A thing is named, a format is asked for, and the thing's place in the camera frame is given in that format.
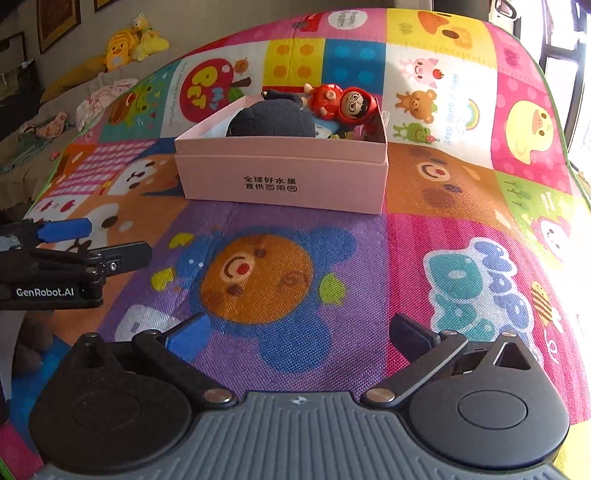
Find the foam play mat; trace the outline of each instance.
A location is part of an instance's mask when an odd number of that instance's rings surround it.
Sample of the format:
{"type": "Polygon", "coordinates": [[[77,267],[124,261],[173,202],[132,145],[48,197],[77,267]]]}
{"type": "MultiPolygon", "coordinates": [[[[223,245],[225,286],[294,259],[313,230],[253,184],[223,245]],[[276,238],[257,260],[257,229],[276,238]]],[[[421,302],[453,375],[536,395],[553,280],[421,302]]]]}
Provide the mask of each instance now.
{"type": "MultiPolygon", "coordinates": [[[[290,194],[278,188],[288,179],[250,178],[272,186],[270,201],[290,194]]],[[[516,332],[570,412],[558,467],[591,478],[591,216],[543,75],[493,25],[367,9],[222,38],[155,72],[89,125],[29,217],[92,221],[90,237],[51,248],[144,240],[154,259],[110,278],[103,307],[51,317],[59,339],[40,374],[15,379],[0,429],[0,457],[17,480],[41,465],[28,414],[79,335],[129,340],[199,312],[207,317],[176,353],[238,394],[359,395],[406,365],[388,340],[396,312],[471,340],[516,332]],[[382,215],[184,198],[175,137],[243,95],[303,92],[305,83],[359,86],[388,113],[382,215]]]]}

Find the round black disc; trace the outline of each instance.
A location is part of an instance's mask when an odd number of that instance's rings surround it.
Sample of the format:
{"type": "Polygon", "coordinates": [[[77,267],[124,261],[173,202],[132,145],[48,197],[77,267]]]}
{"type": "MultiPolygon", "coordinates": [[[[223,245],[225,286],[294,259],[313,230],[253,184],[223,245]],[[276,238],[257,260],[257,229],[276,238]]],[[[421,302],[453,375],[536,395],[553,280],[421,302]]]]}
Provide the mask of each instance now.
{"type": "Polygon", "coordinates": [[[72,371],[36,402],[31,437],[45,461],[75,472],[137,468],[173,447],[191,421],[187,398],[155,378],[72,371]]]}
{"type": "Polygon", "coordinates": [[[431,450],[486,470],[551,458],[569,431],[568,411],[552,384],[512,368],[476,369],[432,382],[411,400],[409,417],[431,450]]]}

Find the cardboard box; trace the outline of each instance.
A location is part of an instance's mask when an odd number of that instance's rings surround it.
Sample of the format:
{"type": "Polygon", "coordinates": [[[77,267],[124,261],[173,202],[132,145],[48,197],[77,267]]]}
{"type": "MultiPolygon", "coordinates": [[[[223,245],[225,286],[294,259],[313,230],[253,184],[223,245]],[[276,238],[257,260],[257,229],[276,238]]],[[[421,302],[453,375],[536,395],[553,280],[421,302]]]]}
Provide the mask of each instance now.
{"type": "Polygon", "coordinates": [[[230,120],[259,101],[242,97],[175,140],[186,198],[381,213],[388,175],[381,113],[375,142],[225,137],[230,120]]]}

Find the doll face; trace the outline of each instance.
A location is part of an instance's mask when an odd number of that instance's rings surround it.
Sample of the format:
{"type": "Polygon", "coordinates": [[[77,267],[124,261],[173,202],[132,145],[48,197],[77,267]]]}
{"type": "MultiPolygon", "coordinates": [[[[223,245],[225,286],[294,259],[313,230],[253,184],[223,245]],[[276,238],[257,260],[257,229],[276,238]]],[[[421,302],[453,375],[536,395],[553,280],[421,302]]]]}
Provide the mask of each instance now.
{"type": "Polygon", "coordinates": [[[364,98],[363,95],[359,92],[348,92],[347,94],[343,95],[343,99],[340,103],[340,111],[345,118],[359,118],[362,117],[367,109],[364,106],[364,98]]]}

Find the black plastic device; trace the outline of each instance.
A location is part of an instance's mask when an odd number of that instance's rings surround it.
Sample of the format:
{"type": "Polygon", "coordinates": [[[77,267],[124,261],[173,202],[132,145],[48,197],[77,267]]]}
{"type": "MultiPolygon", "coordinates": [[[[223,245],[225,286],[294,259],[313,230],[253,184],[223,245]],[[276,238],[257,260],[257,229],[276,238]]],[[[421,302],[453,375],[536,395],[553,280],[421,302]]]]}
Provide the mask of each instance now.
{"type": "Polygon", "coordinates": [[[356,402],[349,392],[229,388],[166,345],[190,322],[131,342],[82,336],[41,393],[37,479],[564,479],[558,392],[522,340],[439,334],[403,314],[411,362],[356,402]]]}

